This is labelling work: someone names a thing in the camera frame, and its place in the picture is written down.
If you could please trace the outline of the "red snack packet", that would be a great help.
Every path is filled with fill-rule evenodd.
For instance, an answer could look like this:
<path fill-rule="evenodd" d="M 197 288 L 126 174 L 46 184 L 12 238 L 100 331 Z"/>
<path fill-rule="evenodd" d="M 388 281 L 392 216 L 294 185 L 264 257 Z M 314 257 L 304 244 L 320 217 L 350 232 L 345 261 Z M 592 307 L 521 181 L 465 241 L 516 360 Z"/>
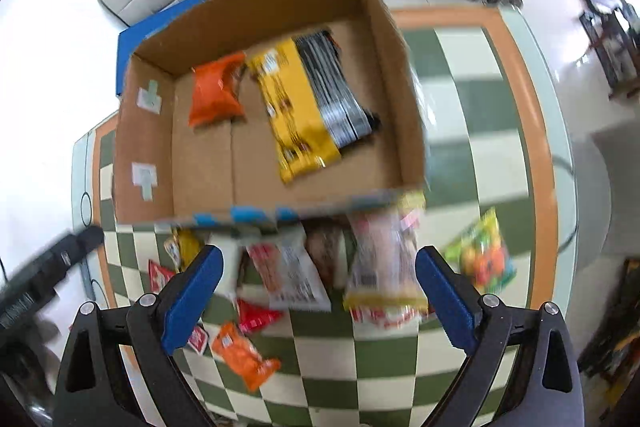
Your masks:
<path fill-rule="evenodd" d="M 244 335 L 262 331 L 283 317 L 282 311 L 253 305 L 243 299 L 239 299 L 236 304 L 238 305 L 238 327 Z"/>

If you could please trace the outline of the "white snack bag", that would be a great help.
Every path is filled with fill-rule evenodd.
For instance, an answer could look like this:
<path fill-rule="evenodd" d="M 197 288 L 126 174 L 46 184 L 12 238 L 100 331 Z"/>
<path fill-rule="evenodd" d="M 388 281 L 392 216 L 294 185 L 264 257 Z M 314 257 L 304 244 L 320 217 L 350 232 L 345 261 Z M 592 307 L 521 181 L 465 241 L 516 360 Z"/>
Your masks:
<path fill-rule="evenodd" d="M 260 283 L 238 288 L 238 297 L 271 310 L 330 312 L 332 303 L 306 251 L 303 225 L 255 237 L 245 243 Z"/>

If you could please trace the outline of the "orange snack bag in box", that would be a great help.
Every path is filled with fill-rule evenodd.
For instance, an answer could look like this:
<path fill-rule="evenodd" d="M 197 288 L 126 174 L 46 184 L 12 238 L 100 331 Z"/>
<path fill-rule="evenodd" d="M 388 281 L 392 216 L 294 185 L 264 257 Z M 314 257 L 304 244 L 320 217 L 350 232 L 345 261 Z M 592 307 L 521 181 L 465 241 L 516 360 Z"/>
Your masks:
<path fill-rule="evenodd" d="M 245 53 L 218 58 L 192 69 L 194 86 L 189 114 L 192 128 L 244 116 L 239 85 L 245 70 Z"/>

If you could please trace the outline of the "yellow snack bag in box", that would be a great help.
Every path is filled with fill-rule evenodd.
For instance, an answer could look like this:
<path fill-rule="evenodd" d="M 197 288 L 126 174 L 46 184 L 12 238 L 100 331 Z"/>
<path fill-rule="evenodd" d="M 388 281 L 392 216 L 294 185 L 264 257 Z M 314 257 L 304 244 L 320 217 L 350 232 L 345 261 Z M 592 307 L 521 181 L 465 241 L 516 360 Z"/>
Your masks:
<path fill-rule="evenodd" d="M 287 38 L 247 60 L 264 99 L 283 183 L 341 159 L 323 124 L 314 92 L 293 39 Z"/>

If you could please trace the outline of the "black striped snack bag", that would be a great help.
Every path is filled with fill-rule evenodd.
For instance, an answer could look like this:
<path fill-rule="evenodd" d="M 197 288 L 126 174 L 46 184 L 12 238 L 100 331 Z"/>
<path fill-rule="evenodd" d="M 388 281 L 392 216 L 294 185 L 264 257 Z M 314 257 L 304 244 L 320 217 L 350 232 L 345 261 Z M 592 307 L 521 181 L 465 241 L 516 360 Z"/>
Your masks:
<path fill-rule="evenodd" d="M 350 89 L 340 48 L 325 29 L 293 39 L 316 99 L 323 124 L 339 150 L 370 139 L 381 127 L 378 114 L 365 109 Z"/>

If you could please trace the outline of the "orange snack packet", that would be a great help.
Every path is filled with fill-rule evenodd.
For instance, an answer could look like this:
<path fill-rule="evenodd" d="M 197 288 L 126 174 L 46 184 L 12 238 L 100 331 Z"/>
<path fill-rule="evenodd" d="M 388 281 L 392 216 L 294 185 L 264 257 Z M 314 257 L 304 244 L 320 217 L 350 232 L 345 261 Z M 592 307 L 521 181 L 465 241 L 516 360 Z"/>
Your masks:
<path fill-rule="evenodd" d="M 224 323 L 212 342 L 212 351 L 219 355 L 249 392 L 255 392 L 281 368 L 278 359 L 265 359 L 235 326 Z"/>

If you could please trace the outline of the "pink yellow snack bag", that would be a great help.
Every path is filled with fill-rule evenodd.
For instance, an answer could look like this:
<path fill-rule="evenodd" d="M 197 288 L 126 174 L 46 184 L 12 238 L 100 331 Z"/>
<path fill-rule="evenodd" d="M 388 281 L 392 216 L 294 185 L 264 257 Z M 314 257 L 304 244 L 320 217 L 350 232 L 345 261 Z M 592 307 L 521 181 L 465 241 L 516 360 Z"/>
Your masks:
<path fill-rule="evenodd" d="M 349 217 L 356 249 L 343 298 L 352 321 L 398 329 L 428 313 L 416 276 L 418 228 L 426 199 L 408 192 L 386 207 Z"/>

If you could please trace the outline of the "cardboard snack box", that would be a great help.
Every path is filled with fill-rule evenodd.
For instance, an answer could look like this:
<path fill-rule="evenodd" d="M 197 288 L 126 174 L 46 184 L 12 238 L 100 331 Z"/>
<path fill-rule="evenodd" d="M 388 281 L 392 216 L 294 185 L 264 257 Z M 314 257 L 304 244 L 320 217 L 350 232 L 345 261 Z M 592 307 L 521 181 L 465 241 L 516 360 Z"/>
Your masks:
<path fill-rule="evenodd" d="M 383 0 L 207 0 L 130 56 L 113 205 L 123 225 L 321 216 L 420 190 L 425 163 Z"/>

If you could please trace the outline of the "gold yellow snack bag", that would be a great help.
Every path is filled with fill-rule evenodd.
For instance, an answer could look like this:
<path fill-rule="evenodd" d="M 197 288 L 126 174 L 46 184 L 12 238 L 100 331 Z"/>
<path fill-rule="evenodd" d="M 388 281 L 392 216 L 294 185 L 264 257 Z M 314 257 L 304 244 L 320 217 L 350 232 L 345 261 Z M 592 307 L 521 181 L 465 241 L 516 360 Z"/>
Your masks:
<path fill-rule="evenodd" d="M 191 229 L 173 229 L 164 242 L 164 249 L 178 272 L 189 268 L 198 257 L 204 243 Z"/>

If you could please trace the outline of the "green candy bag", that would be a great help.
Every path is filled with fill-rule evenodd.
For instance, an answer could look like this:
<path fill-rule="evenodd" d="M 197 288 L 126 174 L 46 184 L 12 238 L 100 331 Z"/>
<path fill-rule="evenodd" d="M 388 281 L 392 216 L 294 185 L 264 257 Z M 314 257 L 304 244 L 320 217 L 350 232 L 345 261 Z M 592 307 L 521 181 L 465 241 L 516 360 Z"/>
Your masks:
<path fill-rule="evenodd" d="M 516 274 L 495 208 L 450 242 L 444 258 L 480 294 L 499 294 Z"/>

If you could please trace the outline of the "small red packet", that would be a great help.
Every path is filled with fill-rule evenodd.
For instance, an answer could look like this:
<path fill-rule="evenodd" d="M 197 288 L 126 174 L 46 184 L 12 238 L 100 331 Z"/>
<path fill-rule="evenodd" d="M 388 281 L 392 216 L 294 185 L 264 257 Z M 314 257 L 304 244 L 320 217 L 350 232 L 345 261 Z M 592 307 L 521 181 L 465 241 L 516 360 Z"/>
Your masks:
<path fill-rule="evenodd" d="M 174 271 L 162 267 L 153 260 L 149 260 L 148 270 L 150 287 L 154 294 L 159 294 L 170 281 L 171 277 L 175 275 Z"/>

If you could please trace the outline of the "small red white sachet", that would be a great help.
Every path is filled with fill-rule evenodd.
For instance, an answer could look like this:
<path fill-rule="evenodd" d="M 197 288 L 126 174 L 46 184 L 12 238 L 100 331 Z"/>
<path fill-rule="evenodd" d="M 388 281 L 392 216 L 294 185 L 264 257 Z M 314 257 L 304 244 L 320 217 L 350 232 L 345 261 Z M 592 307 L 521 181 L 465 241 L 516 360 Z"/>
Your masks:
<path fill-rule="evenodd" d="M 208 332 L 206 332 L 206 329 L 204 329 L 202 325 L 196 324 L 188 339 L 188 346 L 199 355 L 202 355 L 207 345 Z"/>

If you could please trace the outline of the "green checkered table mat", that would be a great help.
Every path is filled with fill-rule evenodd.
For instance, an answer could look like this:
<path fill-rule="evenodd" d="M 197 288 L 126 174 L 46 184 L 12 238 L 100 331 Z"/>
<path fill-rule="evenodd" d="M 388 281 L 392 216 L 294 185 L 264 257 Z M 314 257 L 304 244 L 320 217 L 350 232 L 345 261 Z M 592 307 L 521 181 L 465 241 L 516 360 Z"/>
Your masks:
<path fill-rule="evenodd" d="M 212 412 L 282 426 L 415 426 L 434 409 L 464 354 L 433 312 L 381 307 L 407 265 L 437 247 L 481 291 L 510 305 L 530 299 L 537 273 L 533 168 L 512 82 L 485 27 L 422 24 L 405 33 L 425 100 L 430 165 L 423 193 L 294 232 L 306 241 L 332 308 L 287 309 L 250 335 L 280 362 L 250 390 L 213 351 L 177 355 Z"/>

